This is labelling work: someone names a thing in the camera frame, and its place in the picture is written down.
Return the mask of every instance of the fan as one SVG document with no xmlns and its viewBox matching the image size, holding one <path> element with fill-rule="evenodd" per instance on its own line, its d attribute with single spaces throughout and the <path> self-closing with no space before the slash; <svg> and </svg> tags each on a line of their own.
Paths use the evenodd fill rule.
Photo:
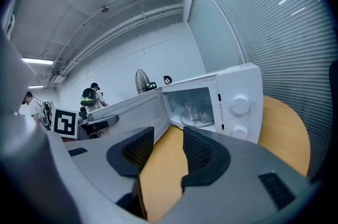
<svg viewBox="0 0 338 224">
<path fill-rule="evenodd" d="M 146 73 L 141 69 L 138 69 L 136 71 L 135 83 L 138 94 L 142 94 L 143 92 L 154 90 L 157 88 L 156 83 L 150 82 Z"/>
<path fill-rule="evenodd" d="M 136 71 L 135 83 L 138 94 L 142 94 L 143 92 L 147 91 L 147 84 L 149 84 L 150 81 L 147 74 L 143 70 L 138 69 Z"/>
</svg>

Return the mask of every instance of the backpack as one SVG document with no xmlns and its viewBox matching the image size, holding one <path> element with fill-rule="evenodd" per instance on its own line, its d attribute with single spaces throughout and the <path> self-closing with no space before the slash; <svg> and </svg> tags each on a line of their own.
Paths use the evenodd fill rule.
<svg viewBox="0 0 338 224">
<path fill-rule="evenodd" d="M 92 106 L 96 104 L 96 91 L 91 88 L 87 88 L 81 95 L 80 104 L 82 106 Z"/>
</svg>

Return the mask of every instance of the wooden table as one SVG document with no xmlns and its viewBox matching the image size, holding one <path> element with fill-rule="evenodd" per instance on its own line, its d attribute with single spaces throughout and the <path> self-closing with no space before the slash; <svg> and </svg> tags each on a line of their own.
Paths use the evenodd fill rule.
<svg viewBox="0 0 338 224">
<path fill-rule="evenodd" d="M 310 162 L 310 142 L 306 128 L 289 106 L 268 96 L 264 96 L 258 144 L 306 176 Z M 183 131 L 172 126 L 155 144 L 140 174 L 148 221 L 158 222 L 180 199 L 181 178 L 187 174 Z"/>
</svg>

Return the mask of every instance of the microwave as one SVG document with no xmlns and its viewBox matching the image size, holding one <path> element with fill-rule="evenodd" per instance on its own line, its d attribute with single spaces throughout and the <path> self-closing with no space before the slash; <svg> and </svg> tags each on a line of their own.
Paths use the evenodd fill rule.
<svg viewBox="0 0 338 224">
<path fill-rule="evenodd" d="M 118 115 L 110 135 L 140 127 L 155 129 L 154 141 L 171 126 L 197 127 L 258 143 L 262 115 L 261 72 L 245 63 L 160 87 L 88 114 Z"/>
</svg>

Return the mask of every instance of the open microwave door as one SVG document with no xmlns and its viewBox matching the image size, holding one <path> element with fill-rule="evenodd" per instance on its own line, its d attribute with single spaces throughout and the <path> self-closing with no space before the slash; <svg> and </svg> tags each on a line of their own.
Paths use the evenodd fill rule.
<svg viewBox="0 0 338 224">
<path fill-rule="evenodd" d="M 110 135 L 140 127 L 154 127 L 154 142 L 156 142 L 170 125 L 160 89 L 144 92 L 88 114 L 90 120 L 111 115 L 118 115 L 119 121 L 107 129 Z"/>
</svg>

